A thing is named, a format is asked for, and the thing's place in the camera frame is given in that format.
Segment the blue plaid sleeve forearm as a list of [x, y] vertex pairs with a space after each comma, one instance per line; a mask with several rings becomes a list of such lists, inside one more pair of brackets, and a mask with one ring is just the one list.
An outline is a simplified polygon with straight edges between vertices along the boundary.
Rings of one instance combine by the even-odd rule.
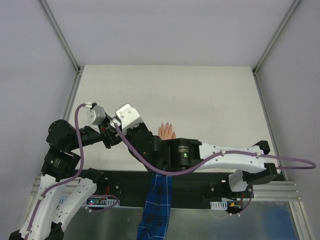
[[154, 173], [137, 228], [138, 240], [164, 240], [170, 222], [172, 177]]

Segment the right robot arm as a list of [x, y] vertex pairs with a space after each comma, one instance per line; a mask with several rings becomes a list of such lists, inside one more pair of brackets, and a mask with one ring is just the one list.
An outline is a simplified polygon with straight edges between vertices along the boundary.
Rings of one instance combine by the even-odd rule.
[[197, 139], [177, 138], [171, 124], [162, 124], [152, 134], [141, 122], [126, 133], [115, 127], [129, 152], [148, 170], [166, 176], [181, 176], [209, 169], [233, 170], [226, 180], [225, 192], [237, 197], [249, 185], [264, 185], [278, 175], [273, 162], [267, 162], [262, 145], [230, 148]]

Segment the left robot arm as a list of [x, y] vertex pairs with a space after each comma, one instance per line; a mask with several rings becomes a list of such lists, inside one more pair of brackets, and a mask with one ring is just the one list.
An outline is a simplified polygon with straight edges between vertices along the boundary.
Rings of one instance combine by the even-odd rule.
[[41, 168], [37, 201], [22, 228], [12, 232], [11, 240], [61, 240], [78, 210], [93, 194], [105, 191], [104, 174], [84, 166], [84, 151], [73, 151], [98, 142], [109, 149], [120, 143], [114, 125], [120, 125], [116, 118], [106, 113], [89, 110], [88, 125], [79, 128], [66, 120], [54, 121], [46, 138], [50, 148]]

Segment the person's hand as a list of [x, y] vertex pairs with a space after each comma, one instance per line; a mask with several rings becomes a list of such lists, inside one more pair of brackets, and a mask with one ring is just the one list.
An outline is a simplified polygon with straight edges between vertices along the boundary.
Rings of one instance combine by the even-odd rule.
[[173, 130], [173, 126], [169, 122], [161, 124], [158, 128], [158, 136], [161, 140], [173, 140], [177, 138], [176, 133]]

